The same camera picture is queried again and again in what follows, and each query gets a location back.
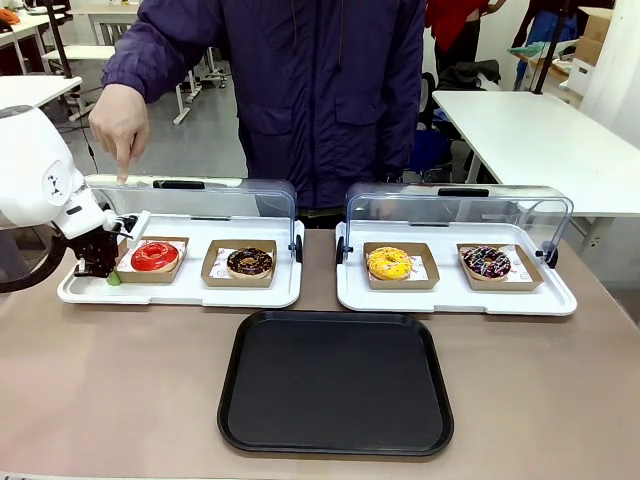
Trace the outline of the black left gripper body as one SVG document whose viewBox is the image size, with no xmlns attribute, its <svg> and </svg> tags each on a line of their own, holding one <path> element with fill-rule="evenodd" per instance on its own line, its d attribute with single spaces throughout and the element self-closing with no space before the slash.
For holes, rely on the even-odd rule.
<svg viewBox="0 0 640 480">
<path fill-rule="evenodd" d="M 97 227 L 73 240 L 73 252 L 78 260 L 75 277 L 107 278 L 116 268 L 119 257 L 118 238 L 131 239 L 134 216 L 117 216 L 111 227 Z"/>
</svg>

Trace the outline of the person's right hand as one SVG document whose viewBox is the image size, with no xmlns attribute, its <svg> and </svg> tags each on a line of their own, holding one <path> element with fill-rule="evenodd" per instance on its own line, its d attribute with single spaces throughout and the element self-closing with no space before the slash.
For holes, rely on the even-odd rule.
<svg viewBox="0 0 640 480">
<path fill-rule="evenodd" d="M 89 123 L 94 139 L 117 162 L 117 183 L 125 184 L 150 137 L 143 96 L 129 86 L 107 85 L 89 114 Z"/>
</svg>

